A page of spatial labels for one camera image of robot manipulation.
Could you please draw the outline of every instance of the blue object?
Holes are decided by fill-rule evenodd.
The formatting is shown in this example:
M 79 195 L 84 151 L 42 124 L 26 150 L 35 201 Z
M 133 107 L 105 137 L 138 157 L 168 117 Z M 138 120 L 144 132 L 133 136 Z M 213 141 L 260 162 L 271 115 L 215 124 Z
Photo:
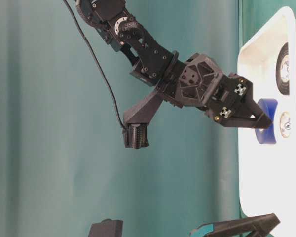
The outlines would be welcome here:
M 191 234 L 190 237 L 204 237 L 206 234 L 214 231 L 214 224 L 202 226 Z
M 274 121 L 275 111 L 278 105 L 275 99 L 260 99 L 258 105 Z M 256 136 L 260 144 L 276 144 L 274 135 L 274 124 L 268 129 L 256 129 Z

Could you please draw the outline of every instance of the hole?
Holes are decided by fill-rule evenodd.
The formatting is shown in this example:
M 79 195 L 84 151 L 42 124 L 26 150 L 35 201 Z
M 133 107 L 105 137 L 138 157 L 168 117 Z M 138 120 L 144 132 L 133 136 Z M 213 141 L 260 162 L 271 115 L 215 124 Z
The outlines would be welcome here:
M 130 51 L 133 53 L 135 57 L 138 57 L 138 53 L 134 50 L 134 48 L 131 48 Z

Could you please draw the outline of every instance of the black mechanical part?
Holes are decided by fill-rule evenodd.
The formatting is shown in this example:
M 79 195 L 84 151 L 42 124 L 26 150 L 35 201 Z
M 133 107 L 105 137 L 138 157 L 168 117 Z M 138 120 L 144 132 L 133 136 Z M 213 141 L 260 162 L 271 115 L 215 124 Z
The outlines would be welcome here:
M 226 127 L 268 128 L 272 121 L 253 100 L 253 85 L 226 76 L 213 59 L 194 54 L 186 62 L 160 46 L 125 8 L 125 0 L 76 0 L 83 20 L 131 62 L 131 75 L 155 90 L 124 113 L 125 147 L 149 145 L 147 127 L 162 101 L 193 106 Z
M 91 226 L 88 237 L 122 237 L 123 221 L 106 219 Z
M 276 62 L 276 84 L 277 88 L 283 95 L 290 94 L 290 62 L 288 43 L 286 43 L 277 58 Z
M 279 223 L 275 214 L 217 222 L 214 231 L 204 237 L 232 237 L 247 232 L 250 232 L 247 237 L 266 237 Z
M 123 135 L 125 147 L 140 149 L 149 146 L 147 127 L 162 101 L 159 92 L 154 90 L 149 96 L 124 113 L 126 130 L 123 130 Z

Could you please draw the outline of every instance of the black plastic part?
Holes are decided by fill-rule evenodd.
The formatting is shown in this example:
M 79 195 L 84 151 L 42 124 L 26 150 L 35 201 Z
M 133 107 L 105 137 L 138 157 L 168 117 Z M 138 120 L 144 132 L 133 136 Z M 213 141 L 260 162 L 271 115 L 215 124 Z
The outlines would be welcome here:
M 120 14 L 125 8 L 125 0 L 93 0 L 94 12 L 101 21 L 110 21 Z
M 285 56 L 289 55 L 288 51 L 288 43 L 286 43 L 278 56 L 277 63 L 276 63 L 276 84 L 277 88 L 283 95 L 289 95 L 290 94 L 290 81 L 283 82 L 281 77 L 281 67 L 282 67 L 282 61 Z
M 124 113 L 126 131 L 123 131 L 123 137 L 125 147 L 140 149 L 149 146 L 147 127 L 163 101 L 158 93 L 154 90 L 145 99 Z
M 165 98 L 175 105 L 201 108 L 225 127 L 268 128 L 272 124 L 253 100 L 253 84 L 237 74 L 226 76 L 207 55 L 188 59 L 177 81 L 175 97 Z
M 174 55 L 160 46 L 131 14 L 119 25 L 119 39 L 131 46 L 140 58 L 131 75 L 149 86 L 157 85 Z
M 279 223 L 275 214 L 218 222 L 214 223 L 214 231 L 204 237 L 232 237 L 247 232 L 247 237 L 266 237 Z
M 88 237 L 122 237 L 123 221 L 110 219 L 91 226 Z

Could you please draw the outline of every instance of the white container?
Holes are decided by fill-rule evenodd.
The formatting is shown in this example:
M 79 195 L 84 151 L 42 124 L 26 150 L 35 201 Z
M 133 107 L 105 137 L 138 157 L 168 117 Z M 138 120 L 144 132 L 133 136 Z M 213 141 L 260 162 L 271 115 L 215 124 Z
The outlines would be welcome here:
M 280 93 L 275 71 L 279 52 L 289 43 L 290 95 Z M 281 8 L 241 49 L 238 74 L 254 84 L 254 100 L 279 103 L 274 118 L 277 143 L 261 145 L 252 129 L 239 129 L 240 203 L 247 216 L 275 213 L 281 221 L 275 237 L 296 237 L 296 19 Z M 281 114 L 289 112 L 291 135 L 280 132 Z

